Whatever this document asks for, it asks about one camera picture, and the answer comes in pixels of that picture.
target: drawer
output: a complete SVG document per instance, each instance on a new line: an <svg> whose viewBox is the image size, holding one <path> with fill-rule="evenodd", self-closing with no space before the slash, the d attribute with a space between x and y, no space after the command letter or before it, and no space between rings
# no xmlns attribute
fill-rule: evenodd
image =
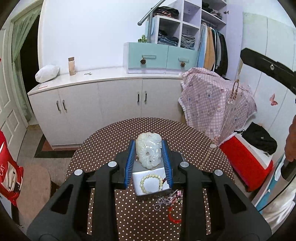
<svg viewBox="0 0 296 241"><path fill-rule="evenodd" d="M164 69L168 57L168 46L151 43L128 43L128 69Z"/></svg>
<svg viewBox="0 0 296 241"><path fill-rule="evenodd" d="M166 73L176 73L176 70L177 72L187 71L192 67L196 67L197 53L195 50L169 46Z"/></svg>

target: brown polka dot tablecloth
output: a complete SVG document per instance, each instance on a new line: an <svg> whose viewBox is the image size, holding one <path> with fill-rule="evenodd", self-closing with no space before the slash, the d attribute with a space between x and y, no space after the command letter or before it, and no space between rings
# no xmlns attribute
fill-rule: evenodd
<svg viewBox="0 0 296 241"><path fill-rule="evenodd" d="M209 149L211 140L203 133L179 122L159 118L135 118L106 126L92 134L75 152L68 170L70 176L76 169L91 172L113 161L118 152L126 150L130 139L136 140L143 132L158 133L168 141L172 151L180 152L184 159L200 168ZM205 162L203 171L221 169L234 181L232 167L220 148L215 148ZM92 204L95 189L91 192L88 229L92 229ZM207 234L210 234L210 213L206 189L204 203L206 210ZM132 182L126 190L115 190L117 228L121 241L162 241L179 240L181 224L171 223L168 207L154 210L157 199L139 201ZM181 219L182 208L176 203L172 211L174 219Z"/></svg>

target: red bag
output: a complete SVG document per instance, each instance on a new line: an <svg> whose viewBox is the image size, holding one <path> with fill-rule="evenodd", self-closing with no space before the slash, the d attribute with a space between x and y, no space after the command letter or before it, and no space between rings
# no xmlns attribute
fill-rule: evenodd
<svg viewBox="0 0 296 241"><path fill-rule="evenodd" d="M20 195L24 168L12 159L3 132L0 131L0 193L16 206Z"/></svg>

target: green curtain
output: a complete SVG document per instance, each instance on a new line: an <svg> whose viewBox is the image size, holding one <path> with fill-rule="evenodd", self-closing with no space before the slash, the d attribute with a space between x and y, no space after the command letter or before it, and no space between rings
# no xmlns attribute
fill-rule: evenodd
<svg viewBox="0 0 296 241"><path fill-rule="evenodd" d="M42 5L37 6L14 22L12 31L11 57L12 72L15 90L19 99L20 107L27 121L32 117L30 104L27 98L24 82L22 79L22 68L20 63L20 50L31 29L34 21L41 12Z"/></svg>

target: brown coat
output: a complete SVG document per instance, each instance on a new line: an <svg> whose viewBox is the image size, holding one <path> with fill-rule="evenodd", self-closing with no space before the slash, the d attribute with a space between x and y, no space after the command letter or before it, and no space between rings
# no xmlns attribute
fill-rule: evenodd
<svg viewBox="0 0 296 241"><path fill-rule="evenodd" d="M212 30L210 27L207 28L207 48L205 52L205 63L204 68L207 70L212 70L215 63L215 49L213 42Z"/></svg>

